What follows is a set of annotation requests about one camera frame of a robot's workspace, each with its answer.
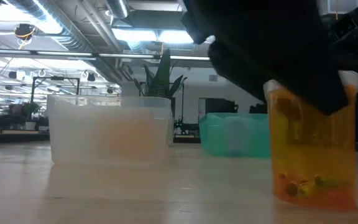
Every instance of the table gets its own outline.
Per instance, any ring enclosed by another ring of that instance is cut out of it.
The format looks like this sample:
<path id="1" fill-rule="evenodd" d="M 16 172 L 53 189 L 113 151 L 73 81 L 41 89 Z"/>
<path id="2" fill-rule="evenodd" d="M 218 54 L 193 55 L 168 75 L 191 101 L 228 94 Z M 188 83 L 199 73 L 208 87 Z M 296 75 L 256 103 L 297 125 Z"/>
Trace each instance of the table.
<path id="1" fill-rule="evenodd" d="M 275 199 L 270 175 L 269 160 L 208 157 L 196 144 L 146 169 L 55 166 L 48 142 L 0 144 L 0 223 L 358 223 L 358 212 Z"/>

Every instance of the ceiling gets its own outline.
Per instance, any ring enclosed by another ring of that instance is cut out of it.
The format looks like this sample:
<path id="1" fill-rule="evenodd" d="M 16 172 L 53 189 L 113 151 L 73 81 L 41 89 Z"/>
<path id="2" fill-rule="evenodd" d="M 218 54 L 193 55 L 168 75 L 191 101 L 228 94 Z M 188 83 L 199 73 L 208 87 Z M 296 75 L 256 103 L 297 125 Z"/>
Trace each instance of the ceiling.
<path id="1" fill-rule="evenodd" d="M 109 44 L 106 39 L 102 38 L 99 25 L 99 30 L 95 29 L 89 18 L 83 10 L 83 7 L 78 5 L 77 0 L 43 0 L 39 2 L 55 3 L 61 12 L 69 18 L 71 24 L 78 29 L 85 39 L 94 47 L 95 52 L 119 52 L 123 53 L 136 53 L 133 52 L 125 40 L 117 40 L 116 46 Z M 138 1 L 129 0 L 128 4 L 130 7 L 129 16 L 126 19 L 114 19 L 111 22 L 111 13 L 108 11 L 104 0 L 88 0 L 92 5 L 93 9 L 98 12 L 99 17 L 103 20 L 103 23 L 108 29 L 142 29 L 152 30 L 157 36 L 160 36 L 164 30 L 184 30 L 181 25 L 180 18 L 183 14 L 182 8 L 176 1 Z M 96 16 L 92 15 L 94 21 L 100 24 Z M 0 49 L 18 49 L 23 43 L 14 35 L 14 29 L 19 24 L 33 24 L 34 21 L 29 18 L 29 15 L 24 14 L 12 5 L 1 4 L 0 5 Z M 66 47 L 56 41 L 56 35 L 49 35 L 41 28 L 37 29 L 31 42 L 27 45 L 22 46 L 22 50 L 49 50 L 49 51 L 68 51 Z M 207 51 L 209 44 L 204 43 L 201 45 L 195 45 L 191 42 L 187 43 L 171 43 L 171 42 L 159 42 L 159 41 L 142 41 L 142 46 L 145 52 L 148 54 L 161 54 L 163 49 L 170 48 L 172 55 L 179 56 L 196 56 L 196 57 L 207 57 Z M 0 57 L 0 67 L 5 66 L 9 62 L 9 57 Z M 117 64 L 122 68 L 125 65 L 129 65 L 134 71 L 134 76 L 138 79 L 143 79 L 144 69 L 143 65 L 146 64 L 151 70 L 156 70 L 158 61 L 152 60 L 139 60 L 139 59 L 124 59 L 116 61 L 113 59 L 107 59 L 106 62 L 111 68 L 116 67 Z M 63 74 L 66 77 L 81 78 L 81 85 L 94 86 L 92 89 L 94 94 L 103 95 L 106 94 L 108 86 L 114 82 L 109 79 L 109 75 L 105 74 L 105 70 L 101 72 L 98 67 L 95 67 L 87 61 L 81 60 L 46 60 L 46 59 L 29 59 L 29 58 L 15 58 L 9 64 L 8 71 L 0 71 L 0 84 L 2 83 L 26 83 L 26 80 L 13 80 L 8 77 L 10 70 L 25 71 L 26 74 L 36 75 L 40 71 L 46 71 L 46 77 Z M 94 72 L 96 75 L 95 82 L 89 82 L 84 75 L 84 71 Z M 128 74 L 117 73 L 115 69 L 108 71 L 113 73 L 113 76 L 121 78 L 117 80 L 120 82 L 129 82 L 132 78 Z M 209 75 L 215 74 L 216 72 L 211 68 L 210 62 L 201 61 L 186 61 L 181 60 L 177 63 L 176 69 L 174 69 L 172 80 L 176 79 L 180 75 L 189 77 L 188 82 L 209 83 Z M 70 82 L 63 83 L 64 85 L 71 85 Z M 29 87 L 14 87 L 18 92 L 28 93 Z M 67 91 L 73 91 L 73 89 L 62 88 L 64 93 Z M 3 86 L 0 86 L 0 91 L 7 91 Z"/>

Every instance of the plant leaf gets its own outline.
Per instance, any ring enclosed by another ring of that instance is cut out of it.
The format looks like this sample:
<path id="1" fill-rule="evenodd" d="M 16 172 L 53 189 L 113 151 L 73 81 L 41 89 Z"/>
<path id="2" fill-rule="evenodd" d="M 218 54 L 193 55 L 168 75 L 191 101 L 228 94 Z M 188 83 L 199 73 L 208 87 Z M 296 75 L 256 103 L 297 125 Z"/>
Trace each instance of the plant leaf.
<path id="1" fill-rule="evenodd" d="M 161 57 L 160 65 L 147 96 L 165 97 L 169 91 L 169 71 L 171 67 L 171 53 L 167 49 Z"/>
<path id="2" fill-rule="evenodd" d="M 171 72 L 169 73 L 169 75 L 172 74 L 172 70 L 173 70 L 173 68 L 175 68 L 175 66 L 177 65 L 178 62 L 179 62 L 179 61 L 176 61 L 176 62 L 172 65 Z"/>
<path id="3" fill-rule="evenodd" d="M 134 76 L 134 71 L 130 68 L 129 65 L 127 65 L 127 68 L 128 68 L 128 73 L 132 76 Z"/>
<path id="4" fill-rule="evenodd" d="M 181 87 L 185 84 L 185 80 L 186 80 L 186 79 L 187 79 L 187 77 L 185 77 L 185 78 L 181 81 L 179 88 L 181 88 Z"/>
<path id="5" fill-rule="evenodd" d="M 146 87 L 147 89 L 150 88 L 150 86 L 153 83 L 154 80 L 154 74 L 149 70 L 148 66 L 144 65 L 144 70 L 146 71 Z"/>
<path id="6" fill-rule="evenodd" d="M 171 86 L 171 89 L 167 93 L 167 98 L 168 99 L 172 98 L 173 95 L 178 91 L 182 78 L 183 78 L 183 75 L 181 75 L 179 78 L 177 78 L 173 82 L 173 85 Z"/>
<path id="7" fill-rule="evenodd" d="M 136 87 L 139 89 L 140 93 L 141 93 L 143 96 L 145 96 L 144 93 L 143 93 L 142 87 L 140 86 L 139 81 L 137 81 L 137 79 L 134 78 L 134 82 L 135 82 Z"/>

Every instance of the potted plant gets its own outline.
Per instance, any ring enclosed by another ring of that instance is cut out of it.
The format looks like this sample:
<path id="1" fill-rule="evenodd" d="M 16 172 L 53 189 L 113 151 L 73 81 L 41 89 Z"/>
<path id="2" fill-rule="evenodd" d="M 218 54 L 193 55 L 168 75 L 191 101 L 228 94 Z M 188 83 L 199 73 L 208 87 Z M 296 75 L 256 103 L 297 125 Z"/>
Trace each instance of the potted plant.
<path id="1" fill-rule="evenodd" d="M 40 109 L 37 103 L 23 103 L 24 116 L 27 118 L 25 122 L 26 130 L 35 130 L 37 122 L 32 118 L 32 115 Z"/>
<path id="2" fill-rule="evenodd" d="M 187 79 L 187 77 L 183 78 L 183 75 L 181 75 L 173 82 L 172 86 L 170 87 L 170 75 L 175 65 L 176 64 L 174 64 L 171 68 L 171 53 L 169 49 L 163 53 L 160 64 L 158 65 L 157 73 L 155 75 L 149 70 L 148 66 L 144 65 L 144 69 L 146 71 L 145 88 L 142 88 L 139 81 L 134 78 L 135 85 L 139 89 L 140 93 L 143 96 L 161 97 L 171 100 L 173 95 L 181 86 L 183 86 L 184 81 Z M 169 124 L 169 145 L 173 144 L 173 121 L 174 119 L 172 118 Z"/>

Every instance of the ductwork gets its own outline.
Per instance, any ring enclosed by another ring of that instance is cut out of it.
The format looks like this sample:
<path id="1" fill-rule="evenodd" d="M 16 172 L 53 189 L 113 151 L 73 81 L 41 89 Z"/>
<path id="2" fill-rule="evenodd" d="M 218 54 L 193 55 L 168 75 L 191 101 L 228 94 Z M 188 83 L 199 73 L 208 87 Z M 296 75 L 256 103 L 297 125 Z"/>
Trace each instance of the ductwork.
<path id="1" fill-rule="evenodd" d="M 134 54 L 141 54 L 141 55 L 156 55 L 158 54 L 157 52 L 153 52 L 149 49 L 146 49 L 144 47 L 144 44 L 140 41 L 138 42 L 127 42 L 128 47 L 131 49 L 132 53 Z M 160 60 L 158 59 L 144 59 L 147 62 L 150 63 L 160 63 Z"/>
<path id="2" fill-rule="evenodd" d="M 112 16 L 116 19 L 124 19 L 129 15 L 127 0 L 105 0 Z"/>
<path id="3" fill-rule="evenodd" d="M 72 23 L 72 21 L 62 12 L 62 10 L 51 0 L 5 0 L 22 12 L 30 14 L 39 23 L 58 24 L 62 31 L 61 37 L 53 39 L 73 52 L 96 52 L 96 49 Z M 102 76 L 109 82 L 121 83 L 122 77 L 117 74 L 114 67 L 110 66 L 103 59 L 86 61 L 98 69 Z"/>

